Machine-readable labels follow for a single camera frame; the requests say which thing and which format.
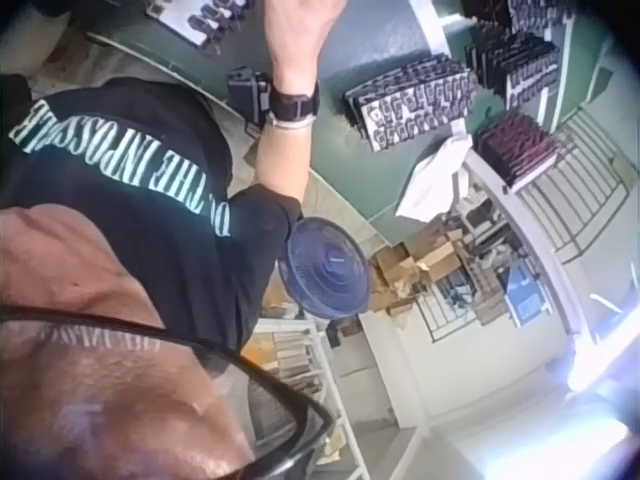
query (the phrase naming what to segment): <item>person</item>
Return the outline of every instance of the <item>person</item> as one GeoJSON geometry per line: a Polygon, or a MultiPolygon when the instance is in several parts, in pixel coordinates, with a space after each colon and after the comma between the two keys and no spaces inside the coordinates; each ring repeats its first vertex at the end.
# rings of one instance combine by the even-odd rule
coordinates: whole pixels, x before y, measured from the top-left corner
{"type": "Polygon", "coordinates": [[[2,448],[39,465],[20,478],[220,478],[256,460],[191,349],[118,349],[122,332],[107,324],[236,353],[245,345],[309,177],[317,105],[292,118],[287,102],[314,99],[318,57],[345,4],[264,0],[280,106],[253,184],[231,198],[229,146],[186,87],[119,78],[5,116],[1,301],[5,314],[54,312],[3,319],[2,448]],[[65,314],[93,326],[56,325],[65,314]],[[97,449],[64,421],[86,399],[103,422],[97,449]]]}

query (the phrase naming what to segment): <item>blue fan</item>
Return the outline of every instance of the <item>blue fan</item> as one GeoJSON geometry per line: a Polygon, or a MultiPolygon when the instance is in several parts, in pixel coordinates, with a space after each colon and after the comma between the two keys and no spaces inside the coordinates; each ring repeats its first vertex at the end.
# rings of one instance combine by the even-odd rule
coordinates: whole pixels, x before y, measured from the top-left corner
{"type": "Polygon", "coordinates": [[[319,217],[294,227],[278,260],[287,293],[312,315],[338,320],[367,310],[371,279],[364,254],[342,228],[319,217]]]}

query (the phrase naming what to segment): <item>wristwatch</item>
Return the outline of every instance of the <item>wristwatch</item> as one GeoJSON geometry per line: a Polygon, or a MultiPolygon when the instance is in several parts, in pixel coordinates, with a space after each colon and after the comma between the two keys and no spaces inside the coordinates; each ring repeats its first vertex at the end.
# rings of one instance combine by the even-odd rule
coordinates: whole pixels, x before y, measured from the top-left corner
{"type": "Polygon", "coordinates": [[[269,114],[267,118],[275,127],[297,130],[311,125],[318,116],[320,94],[318,84],[313,95],[287,95],[279,92],[273,84],[269,92],[269,114]]]}

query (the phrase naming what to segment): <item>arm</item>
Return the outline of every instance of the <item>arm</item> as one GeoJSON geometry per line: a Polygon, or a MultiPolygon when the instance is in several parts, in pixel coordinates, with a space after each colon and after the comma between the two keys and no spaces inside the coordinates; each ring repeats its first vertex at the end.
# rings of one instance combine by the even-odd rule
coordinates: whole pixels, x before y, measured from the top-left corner
{"type": "MultiPolygon", "coordinates": [[[[273,84],[282,93],[311,96],[318,56],[346,0],[265,0],[265,33],[273,62],[273,84]]],[[[255,181],[302,202],[309,181],[311,126],[264,129],[255,181]]]]}

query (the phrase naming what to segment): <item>tray of items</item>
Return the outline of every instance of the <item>tray of items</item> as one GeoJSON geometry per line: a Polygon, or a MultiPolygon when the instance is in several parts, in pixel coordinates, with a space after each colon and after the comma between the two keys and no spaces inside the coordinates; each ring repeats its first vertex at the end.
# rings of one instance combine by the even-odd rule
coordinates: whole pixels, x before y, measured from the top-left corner
{"type": "Polygon", "coordinates": [[[557,87],[560,50],[552,42],[531,33],[496,35],[486,25],[477,30],[474,43],[465,49],[467,66],[483,87],[505,101],[507,110],[527,103],[544,88],[557,87]]]}
{"type": "Polygon", "coordinates": [[[547,28],[566,24],[576,13],[571,0],[510,0],[511,31],[542,35],[547,28]]]}
{"type": "Polygon", "coordinates": [[[512,192],[535,180],[558,157],[558,144],[549,132],[517,111],[480,131],[474,148],[512,192]]]}
{"type": "Polygon", "coordinates": [[[576,0],[463,0],[468,18],[496,23],[511,33],[543,35],[547,28],[566,24],[575,16],[576,0]]]}
{"type": "Polygon", "coordinates": [[[253,0],[151,0],[147,14],[196,47],[217,48],[252,6],[253,0]]]}
{"type": "Polygon", "coordinates": [[[374,152],[466,117],[475,73],[444,54],[418,60],[344,94],[347,116],[374,152]]]}

